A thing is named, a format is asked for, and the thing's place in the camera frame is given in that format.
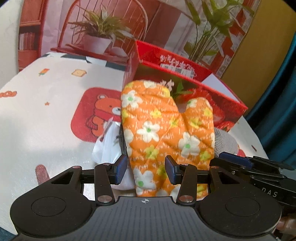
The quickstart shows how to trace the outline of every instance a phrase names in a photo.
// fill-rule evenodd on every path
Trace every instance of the gray cloth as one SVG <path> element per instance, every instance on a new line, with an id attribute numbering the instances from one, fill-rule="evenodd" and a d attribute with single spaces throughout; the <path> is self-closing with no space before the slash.
<path id="1" fill-rule="evenodd" d="M 219 154 L 224 151 L 231 153 L 231 154 L 238 153 L 239 146 L 238 146 L 236 140 L 231 135 L 229 135 L 226 131 L 220 130 L 216 127 L 214 127 L 214 132 L 215 132 L 214 157 L 218 157 Z M 127 156 L 126 143 L 124 141 L 124 134 L 123 134 L 122 125 L 120 126 L 118 138 L 119 138 L 119 142 L 120 142 L 121 153 L 125 154 Z"/>

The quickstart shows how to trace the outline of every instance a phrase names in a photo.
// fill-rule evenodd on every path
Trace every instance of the spider plant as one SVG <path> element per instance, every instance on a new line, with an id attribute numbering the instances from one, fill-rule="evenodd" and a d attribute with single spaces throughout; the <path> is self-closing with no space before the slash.
<path id="1" fill-rule="evenodd" d="M 254 16 L 254 11 L 239 3 L 239 0 L 225 0 L 224 7 L 218 7 L 216 0 L 202 0 L 202 10 L 205 15 L 205 21 L 201 21 L 200 16 L 191 0 L 185 0 L 185 3 L 190 11 L 190 18 L 196 27 L 196 38 L 193 43 L 187 42 L 184 46 L 184 51 L 188 54 L 189 59 L 194 62 L 200 62 L 205 56 L 213 56 L 218 51 L 224 57 L 222 46 L 219 43 L 219 37 L 226 36 L 231 39 L 229 28 L 236 24 L 241 28 L 236 17 L 232 13 L 234 8 L 243 8 L 251 16 Z"/>
<path id="2" fill-rule="evenodd" d="M 124 21 L 115 16 L 108 15 L 106 8 L 101 5 L 100 12 L 84 10 L 85 21 L 69 22 L 74 26 L 75 34 L 88 34 L 93 37 L 111 39 L 114 43 L 116 39 L 124 41 L 125 38 L 134 39 L 130 29 L 125 26 Z"/>

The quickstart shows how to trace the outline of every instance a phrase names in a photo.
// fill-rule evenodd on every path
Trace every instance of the orange floral oven mitt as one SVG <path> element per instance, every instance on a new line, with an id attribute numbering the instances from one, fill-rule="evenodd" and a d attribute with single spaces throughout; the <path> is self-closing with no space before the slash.
<path id="1" fill-rule="evenodd" d="M 121 101 L 137 196 L 173 196 L 176 200 L 180 185 L 170 183 L 165 157 L 171 155 L 178 164 L 209 169 L 215 145 L 211 105 L 205 98 L 195 98 L 188 101 L 184 113 L 179 113 L 170 91 L 146 80 L 127 84 Z M 207 185 L 199 184 L 197 192 L 197 198 L 206 196 Z"/>

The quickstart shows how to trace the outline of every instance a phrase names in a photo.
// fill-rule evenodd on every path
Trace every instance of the red box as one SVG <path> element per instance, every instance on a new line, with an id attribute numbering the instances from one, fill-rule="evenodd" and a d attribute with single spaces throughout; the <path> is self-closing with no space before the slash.
<path id="1" fill-rule="evenodd" d="M 123 86 L 133 80 L 152 80 L 170 85 L 171 95 L 180 112 L 185 109 L 190 99 L 205 97 L 213 107 L 214 126 L 226 131 L 229 131 L 247 110 L 232 90 L 207 68 L 139 40 L 131 51 Z M 210 86 L 219 87 L 224 93 Z"/>

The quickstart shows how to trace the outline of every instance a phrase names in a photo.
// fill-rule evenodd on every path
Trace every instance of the printed backdrop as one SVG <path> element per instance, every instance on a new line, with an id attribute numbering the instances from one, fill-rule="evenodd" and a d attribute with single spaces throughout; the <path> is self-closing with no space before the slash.
<path id="1" fill-rule="evenodd" d="M 48 51 L 125 65 L 140 39 L 189 58 L 221 77 L 246 35 L 260 0 L 24 0 L 19 70 Z M 95 42 L 78 33 L 88 11 L 122 19 L 128 34 Z"/>

